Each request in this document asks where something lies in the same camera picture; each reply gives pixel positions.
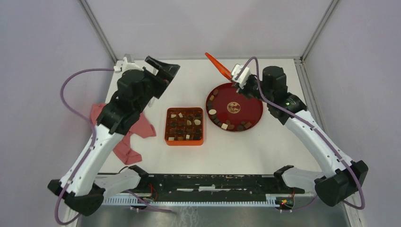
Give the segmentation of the orange box lid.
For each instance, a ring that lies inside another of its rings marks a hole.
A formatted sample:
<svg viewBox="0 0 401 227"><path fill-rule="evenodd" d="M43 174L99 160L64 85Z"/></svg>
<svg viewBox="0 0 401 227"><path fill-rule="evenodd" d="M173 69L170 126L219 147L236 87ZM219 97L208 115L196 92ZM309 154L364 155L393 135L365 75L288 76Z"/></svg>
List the orange box lid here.
<svg viewBox="0 0 401 227"><path fill-rule="evenodd" d="M222 64L220 63L215 57L213 57L208 52L205 52L205 56L211 61L211 63L217 68L217 70L227 79L231 80L231 72Z"/></svg>

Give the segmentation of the orange chocolate box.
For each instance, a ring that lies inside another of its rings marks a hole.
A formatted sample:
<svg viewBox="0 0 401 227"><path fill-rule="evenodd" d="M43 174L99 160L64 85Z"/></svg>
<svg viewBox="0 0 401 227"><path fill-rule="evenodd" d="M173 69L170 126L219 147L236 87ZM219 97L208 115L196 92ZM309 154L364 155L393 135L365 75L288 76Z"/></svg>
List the orange chocolate box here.
<svg viewBox="0 0 401 227"><path fill-rule="evenodd" d="M195 125L194 120L201 120ZM204 115L200 107L167 109L164 139L169 146L201 146L204 143Z"/></svg>

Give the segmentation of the metal serving tongs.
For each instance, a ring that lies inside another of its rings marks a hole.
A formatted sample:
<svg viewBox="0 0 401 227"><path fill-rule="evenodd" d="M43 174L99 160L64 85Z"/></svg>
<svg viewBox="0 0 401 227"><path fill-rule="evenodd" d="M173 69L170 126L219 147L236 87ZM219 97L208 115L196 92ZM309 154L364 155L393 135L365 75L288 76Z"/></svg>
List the metal serving tongs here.
<svg viewBox="0 0 401 227"><path fill-rule="evenodd" d="M153 106L155 100L156 100L156 98L155 98L155 97L152 97L152 98L150 99L150 101L148 102L147 106L148 106L149 108L151 108L151 107Z"/></svg>

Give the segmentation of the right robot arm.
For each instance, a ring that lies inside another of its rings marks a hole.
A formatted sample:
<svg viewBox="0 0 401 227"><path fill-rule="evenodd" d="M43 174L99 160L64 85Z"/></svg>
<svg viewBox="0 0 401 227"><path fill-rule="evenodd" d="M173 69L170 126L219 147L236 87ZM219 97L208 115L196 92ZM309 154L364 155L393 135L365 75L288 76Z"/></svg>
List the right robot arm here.
<svg viewBox="0 0 401 227"><path fill-rule="evenodd" d="M268 66L262 78L253 75L249 67L236 64L231 81L237 93L266 103L270 114L289 129L303 143L318 163L321 171L313 172L286 166L278 170L273 187L279 193L290 188L313 192L326 205L333 207L358 192L360 206L347 203L356 209L365 207L361 190L368 172L362 160L354 161L322 131L305 103L290 93L287 76L278 66Z"/></svg>

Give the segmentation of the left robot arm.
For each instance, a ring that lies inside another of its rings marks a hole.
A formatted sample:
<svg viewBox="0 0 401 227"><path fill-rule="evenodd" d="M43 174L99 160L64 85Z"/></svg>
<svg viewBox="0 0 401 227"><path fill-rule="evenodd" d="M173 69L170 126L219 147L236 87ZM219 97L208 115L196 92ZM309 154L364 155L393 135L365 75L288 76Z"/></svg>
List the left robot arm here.
<svg viewBox="0 0 401 227"><path fill-rule="evenodd" d="M97 180L96 176L113 148L139 120L140 114L153 98L160 98L175 78L180 66L158 61L150 56L145 62L157 70L152 73L127 59L114 68L119 74L117 90L103 107L92 136L81 154L61 178L51 180L48 189L69 208L83 216L92 215L108 199L118 193L148 188L147 174L139 167Z"/></svg>

